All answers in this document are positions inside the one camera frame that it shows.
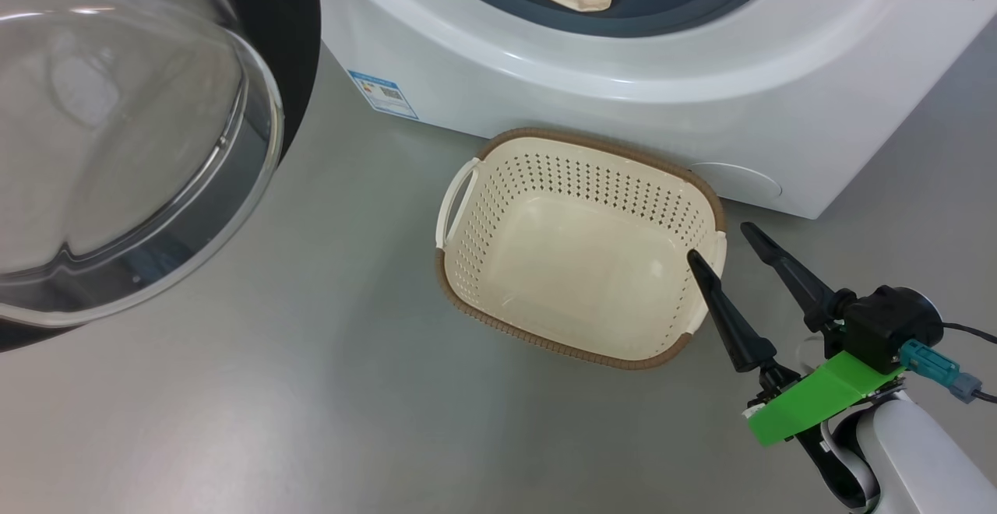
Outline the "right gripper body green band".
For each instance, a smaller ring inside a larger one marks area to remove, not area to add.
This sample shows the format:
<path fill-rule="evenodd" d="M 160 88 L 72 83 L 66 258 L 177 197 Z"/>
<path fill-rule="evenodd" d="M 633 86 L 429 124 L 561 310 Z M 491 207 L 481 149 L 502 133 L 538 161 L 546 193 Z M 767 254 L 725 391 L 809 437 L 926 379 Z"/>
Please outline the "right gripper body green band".
<path fill-rule="evenodd" d="M 868 511 L 879 496 L 875 475 L 857 453 L 838 445 L 827 422 L 900 378 L 901 369 L 880 373 L 847 352 L 800 375 L 769 358 L 759 365 L 762 391 L 745 412 L 763 447 L 795 440 L 847 510 Z"/>

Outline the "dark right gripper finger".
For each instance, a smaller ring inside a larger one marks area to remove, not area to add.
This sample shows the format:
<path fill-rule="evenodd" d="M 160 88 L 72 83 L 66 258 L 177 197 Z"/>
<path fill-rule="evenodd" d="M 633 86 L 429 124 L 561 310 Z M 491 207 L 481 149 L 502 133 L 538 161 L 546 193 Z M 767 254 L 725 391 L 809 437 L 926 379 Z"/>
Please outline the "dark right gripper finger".
<path fill-rule="evenodd" d="M 688 251 L 687 262 L 735 371 L 746 373 L 775 364 L 775 345 L 749 325 L 700 252 Z"/>
<path fill-rule="evenodd" d="M 767 266 L 775 270 L 797 302 L 804 323 L 813 333 L 820 332 L 838 318 L 837 295 L 814 273 L 788 254 L 768 234 L 752 222 L 741 223 L 740 231 L 752 250 Z"/>

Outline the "black round glass washer door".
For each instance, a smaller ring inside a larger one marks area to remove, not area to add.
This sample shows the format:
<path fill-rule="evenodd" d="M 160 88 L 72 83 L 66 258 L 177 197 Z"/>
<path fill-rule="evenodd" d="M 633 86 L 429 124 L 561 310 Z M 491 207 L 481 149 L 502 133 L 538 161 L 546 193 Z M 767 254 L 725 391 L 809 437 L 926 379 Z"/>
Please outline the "black round glass washer door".
<path fill-rule="evenodd" d="M 0 352 L 227 244 L 312 96 L 319 0 L 0 0 Z"/>

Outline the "cream perforated laundry basket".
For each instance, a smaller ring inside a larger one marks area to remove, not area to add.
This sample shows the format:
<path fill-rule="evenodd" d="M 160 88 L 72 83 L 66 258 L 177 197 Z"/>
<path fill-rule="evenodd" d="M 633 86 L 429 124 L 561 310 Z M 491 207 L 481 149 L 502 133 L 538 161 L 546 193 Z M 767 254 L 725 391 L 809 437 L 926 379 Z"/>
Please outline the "cream perforated laundry basket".
<path fill-rule="evenodd" d="M 461 312 L 556 354 L 621 371 L 676 357 L 708 308 L 689 269 L 725 268 L 720 198 L 687 167 L 545 128 L 492 138 L 435 221 L 435 275 Z"/>

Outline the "white front-load washing machine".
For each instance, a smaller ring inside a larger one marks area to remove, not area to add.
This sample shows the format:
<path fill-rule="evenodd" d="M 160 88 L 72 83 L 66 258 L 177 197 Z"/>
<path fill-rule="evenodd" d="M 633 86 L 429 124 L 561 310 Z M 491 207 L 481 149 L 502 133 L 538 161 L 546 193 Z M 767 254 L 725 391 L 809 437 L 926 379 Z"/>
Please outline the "white front-load washing machine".
<path fill-rule="evenodd" d="M 782 187 L 815 219 L 986 25 L 997 0 L 751 0 L 654 37 L 547 28 L 482 0 L 320 0 L 347 71 L 395 82 L 420 122 L 620 140 Z"/>

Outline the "round white filter cover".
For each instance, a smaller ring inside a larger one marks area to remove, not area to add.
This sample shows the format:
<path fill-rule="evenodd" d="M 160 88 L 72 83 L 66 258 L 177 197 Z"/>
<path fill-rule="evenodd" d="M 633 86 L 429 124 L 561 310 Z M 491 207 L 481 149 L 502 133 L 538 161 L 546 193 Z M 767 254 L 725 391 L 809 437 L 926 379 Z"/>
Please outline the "round white filter cover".
<path fill-rule="evenodd" d="M 707 181 L 720 198 L 754 206 L 766 206 L 782 195 L 783 189 L 766 174 L 720 162 L 700 162 L 689 170 Z"/>

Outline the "blue energy label sticker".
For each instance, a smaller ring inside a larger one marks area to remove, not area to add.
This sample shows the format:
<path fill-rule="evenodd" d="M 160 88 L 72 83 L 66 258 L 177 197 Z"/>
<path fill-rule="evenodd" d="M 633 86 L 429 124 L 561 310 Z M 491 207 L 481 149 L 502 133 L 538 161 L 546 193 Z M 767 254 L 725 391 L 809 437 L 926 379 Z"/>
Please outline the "blue energy label sticker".
<path fill-rule="evenodd" d="M 353 70 L 347 70 L 347 73 L 375 111 L 419 121 L 417 113 L 395 82 Z"/>

